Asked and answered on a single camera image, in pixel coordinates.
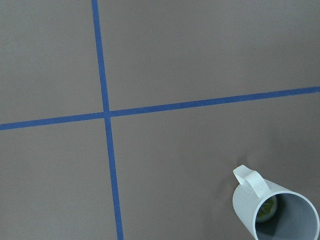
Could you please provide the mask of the yellow lemon slice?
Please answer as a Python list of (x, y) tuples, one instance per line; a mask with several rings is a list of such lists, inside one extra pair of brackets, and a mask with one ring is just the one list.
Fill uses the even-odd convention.
[(259, 208), (255, 222), (265, 223), (269, 221), (276, 213), (278, 208), (277, 197), (274, 195), (268, 198)]

